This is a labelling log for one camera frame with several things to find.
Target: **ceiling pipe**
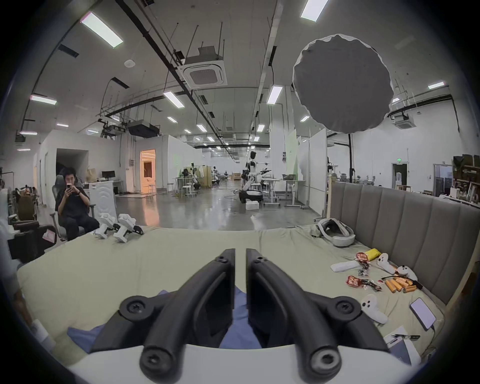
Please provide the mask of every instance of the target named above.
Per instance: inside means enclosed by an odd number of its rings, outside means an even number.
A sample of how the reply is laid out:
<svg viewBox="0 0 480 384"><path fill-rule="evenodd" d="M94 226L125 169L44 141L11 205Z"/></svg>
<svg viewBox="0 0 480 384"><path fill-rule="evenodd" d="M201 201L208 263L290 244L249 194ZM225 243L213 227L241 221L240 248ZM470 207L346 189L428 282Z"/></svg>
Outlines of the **ceiling pipe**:
<svg viewBox="0 0 480 384"><path fill-rule="evenodd" d="M252 120L250 121L250 127L253 127L255 125L255 113L256 113L257 105L260 103L260 95L262 94L262 91L264 88L268 63L270 62L270 56L272 55L273 46L275 44L276 33L278 32L278 26L280 24L280 18L282 16L284 3L285 3L285 0L277 0L275 5L275 10L273 12L272 26L270 27L270 34L268 35L267 47L266 47L265 56L264 56L264 63L262 66L262 73L260 75L260 82L258 84L257 98L255 100L255 104L253 105Z"/></svg>
<svg viewBox="0 0 480 384"><path fill-rule="evenodd" d="M163 52L161 51L160 47L158 46L158 44L155 42L155 40L153 40L153 38L150 36L150 34L148 33L147 29L144 27L144 25L142 24L142 22L139 20L139 18L137 17L137 15L135 15L133 13L133 11L130 9L130 7L125 4L125 2L123 0L115 0L115 2L120 6L120 8L125 12L125 14L129 17L129 19L133 22L133 24L137 27L137 29L140 31L140 33L143 35L143 37L145 38L145 40L148 42L148 44L150 44L150 46L153 48L153 50L155 51L155 53L158 55L158 57L160 57L160 59L162 60L162 62L164 63L164 65L166 66L167 70L172 74L173 78L177 81L177 83L179 84L179 86L183 89L183 91L185 92L185 94L188 96L188 98L190 99L190 101L193 103L193 105L197 108L197 110L200 112L200 114L202 115L202 117L205 119L205 122L208 124L208 126L212 129L214 135L217 137L217 139L222 142L222 138L218 135L217 133L217 129L216 127L214 127L212 125L212 123L210 122L209 119L207 119L207 117L205 116L205 114L203 113L203 111L200 109L200 107L198 106L198 104L195 102L195 100L193 99L193 96L192 96L192 93L190 93L190 91L188 90L188 88L186 87L186 85L183 83L183 81L180 79L180 77L178 76L175 68L173 67L173 65L168 61L167 57L163 54ZM230 152L228 152L228 154L230 155L230 157L233 159L233 156Z"/></svg>

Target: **ceiling vent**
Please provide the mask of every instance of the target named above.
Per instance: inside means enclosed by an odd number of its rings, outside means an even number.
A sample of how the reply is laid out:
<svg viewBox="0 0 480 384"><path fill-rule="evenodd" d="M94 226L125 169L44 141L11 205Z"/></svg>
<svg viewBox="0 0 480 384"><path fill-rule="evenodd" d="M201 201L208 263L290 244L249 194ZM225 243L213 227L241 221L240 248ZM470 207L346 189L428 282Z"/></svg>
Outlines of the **ceiling vent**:
<svg viewBox="0 0 480 384"><path fill-rule="evenodd" d="M227 85L223 57L215 53L215 47L200 47L198 53L187 57L185 64L178 67L188 86L194 89Z"/></svg>
<svg viewBox="0 0 480 384"><path fill-rule="evenodd" d="M409 129L416 127L415 123L413 122L413 118L409 117L406 113L399 113L398 115L394 115L393 118L393 125L395 125L399 129Z"/></svg>

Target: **yellow package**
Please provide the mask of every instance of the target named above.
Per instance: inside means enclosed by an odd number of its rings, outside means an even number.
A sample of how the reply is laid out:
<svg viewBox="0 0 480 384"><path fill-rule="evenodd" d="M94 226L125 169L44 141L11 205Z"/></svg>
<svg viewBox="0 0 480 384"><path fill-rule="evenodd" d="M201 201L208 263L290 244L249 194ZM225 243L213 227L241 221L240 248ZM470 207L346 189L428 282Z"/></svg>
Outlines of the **yellow package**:
<svg viewBox="0 0 480 384"><path fill-rule="evenodd" d="M373 249L370 249L369 251L365 252L365 254L368 257L368 261L372 261L372 260L376 259L378 256L380 256L382 253L378 249L373 248Z"/></svg>

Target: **computer monitor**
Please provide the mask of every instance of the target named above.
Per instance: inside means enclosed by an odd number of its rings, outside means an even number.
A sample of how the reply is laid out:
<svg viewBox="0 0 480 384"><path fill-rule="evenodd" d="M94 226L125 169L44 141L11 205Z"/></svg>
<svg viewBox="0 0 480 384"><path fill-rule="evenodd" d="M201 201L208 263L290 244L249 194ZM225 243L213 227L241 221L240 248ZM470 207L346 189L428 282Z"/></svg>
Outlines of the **computer monitor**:
<svg viewBox="0 0 480 384"><path fill-rule="evenodd" d="M115 177L115 171L102 171L102 177L112 179Z"/></svg>

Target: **chair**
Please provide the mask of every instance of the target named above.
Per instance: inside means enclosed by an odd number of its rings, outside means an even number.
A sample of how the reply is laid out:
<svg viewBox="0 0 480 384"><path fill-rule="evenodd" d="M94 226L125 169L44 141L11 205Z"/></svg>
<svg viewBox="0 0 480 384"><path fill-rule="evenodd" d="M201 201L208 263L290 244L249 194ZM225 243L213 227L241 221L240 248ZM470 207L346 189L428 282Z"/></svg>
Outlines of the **chair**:
<svg viewBox="0 0 480 384"><path fill-rule="evenodd" d="M66 187L65 184L65 179L63 178L62 175L57 175L57 178L55 179L55 184L52 187L52 193L53 197L55 198L55 201L57 200L57 195L59 192ZM75 183L75 187L80 188L81 184L77 181ZM94 211L95 204L90 204L90 210L92 212L92 217L95 217L95 211ZM67 230L64 227L61 227L60 224L58 224L59 216L58 212L55 211L50 214L52 220L53 220L53 225L55 226L55 231L57 233L57 236L61 241L65 241L67 239ZM78 235L84 235L85 234L85 229L83 227L78 227Z"/></svg>

